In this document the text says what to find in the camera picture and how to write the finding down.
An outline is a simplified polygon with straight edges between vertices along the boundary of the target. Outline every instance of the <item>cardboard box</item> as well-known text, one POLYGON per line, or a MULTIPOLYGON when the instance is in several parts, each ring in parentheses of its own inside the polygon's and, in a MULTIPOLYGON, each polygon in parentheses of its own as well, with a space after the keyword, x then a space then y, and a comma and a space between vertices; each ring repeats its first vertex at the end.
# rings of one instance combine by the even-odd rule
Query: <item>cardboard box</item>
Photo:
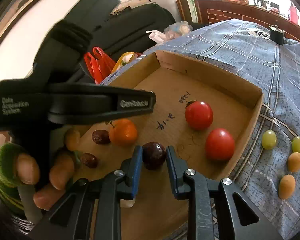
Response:
MULTIPOLYGON (((149 115, 130 118, 138 128, 136 145, 157 141, 173 145, 188 166, 206 177, 227 177, 245 149, 263 102, 262 90, 250 82, 207 62, 157 51, 118 76, 112 86, 151 90, 157 103, 149 115), (214 121, 205 131, 193 131, 185 120, 186 101, 201 100, 213 109, 214 121), (205 138, 215 128, 226 128, 234 137, 233 157, 226 163, 212 162, 204 154, 205 138)), ((96 169, 81 166, 75 180, 100 179, 130 158, 134 146, 96 145, 94 130, 109 130, 105 123, 93 125, 81 138, 79 149, 94 154, 96 169)), ((171 193, 167 166, 148 171, 143 168, 136 202, 121 209, 123 240, 157 240, 171 234, 187 221, 187 201, 177 201, 171 193)), ((93 236, 94 222, 91 227, 93 236)))

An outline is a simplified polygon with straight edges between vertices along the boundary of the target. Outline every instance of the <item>plastic bag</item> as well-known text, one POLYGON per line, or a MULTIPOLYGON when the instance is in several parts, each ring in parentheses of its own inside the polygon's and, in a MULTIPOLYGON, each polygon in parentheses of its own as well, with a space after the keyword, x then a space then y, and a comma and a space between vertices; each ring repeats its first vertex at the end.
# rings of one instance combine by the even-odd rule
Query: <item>plastic bag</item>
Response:
POLYGON ((154 31, 146 31, 146 33, 150 33, 149 38, 156 43, 162 43, 167 40, 167 37, 164 33, 159 32, 157 30, 154 31))
POLYGON ((117 63, 115 64, 115 66, 114 66, 114 68, 113 68, 113 70, 112 70, 111 73, 113 73, 114 71, 120 69, 124 65, 130 63, 132 60, 136 59, 140 55, 141 55, 141 53, 138 53, 138 52, 126 52, 126 53, 123 53, 121 55, 121 57, 118 59, 117 63))
POLYGON ((94 47, 92 51, 96 58, 90 52, 84 54, 83 58, 95 83, 99 84, 110 75, 115 62, 99 47, 94 47))
POLYGON ((180 37, 182 35, 188 34, 192 31, 192 26, 186 21, 177 22, 169 25, 164 29, 164 34, 167 40, 172 40, 174 38, 180 37))

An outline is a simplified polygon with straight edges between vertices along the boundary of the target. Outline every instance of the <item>blue plaid tablecloth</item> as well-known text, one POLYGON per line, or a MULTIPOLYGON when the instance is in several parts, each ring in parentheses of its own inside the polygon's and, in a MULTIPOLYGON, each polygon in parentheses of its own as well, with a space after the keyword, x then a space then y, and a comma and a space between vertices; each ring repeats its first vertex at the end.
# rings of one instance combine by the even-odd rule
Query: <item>blue plaid tablecloth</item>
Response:
MULTIPOLYGON (((263 212, 284 239, 300 231, 300 171, 292 173, 296 189, 292 197, 278 197, 280 179, 287 170, 291 141, 300 136, 300 43, 287 40, 280 46, 247 28, 268 29, 251 22, 229 20, 206 26, 186 36, 154 46, 138 59, 106 78, 108 84, 137 61, 160 49, 173 51, 217 65, 259 86, 264 102, 250 141, 232 171, 235 181, 252 202, 263 212), (278 144, 273 150, 261 146, 264 131, 272 129, 278 144)), ((215 239, 218 227, 213 210, 215 239)), ((169 239, 186 239, 186 224, 169 239)))

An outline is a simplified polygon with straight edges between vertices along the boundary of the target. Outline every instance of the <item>red tomato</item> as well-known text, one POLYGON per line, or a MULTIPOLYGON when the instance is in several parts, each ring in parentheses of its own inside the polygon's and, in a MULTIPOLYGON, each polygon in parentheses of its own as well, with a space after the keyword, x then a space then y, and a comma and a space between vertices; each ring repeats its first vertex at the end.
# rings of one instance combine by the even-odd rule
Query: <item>red tomato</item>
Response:
POLYGON ((226 161, 234 153, 234 139, 223 128, 211 131, 206 140, 206 156, 211 160, 226 161))
POLYGON ((211 107, 200 101, 195 101, 187 106, 185 116, 189 126, 195 130, 206 129, 213 121, 211 107))

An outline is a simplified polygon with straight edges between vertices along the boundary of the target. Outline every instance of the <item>orange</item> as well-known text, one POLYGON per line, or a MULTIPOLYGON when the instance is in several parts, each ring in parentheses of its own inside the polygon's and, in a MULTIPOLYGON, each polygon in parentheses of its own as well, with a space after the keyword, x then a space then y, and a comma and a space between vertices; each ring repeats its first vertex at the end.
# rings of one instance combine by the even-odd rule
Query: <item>orange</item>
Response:
POLYGON ((112 143, 118 146, 130 146, 136 142, 138 131, 133 122, 124 118, 111 123, 109 139, 112 143))

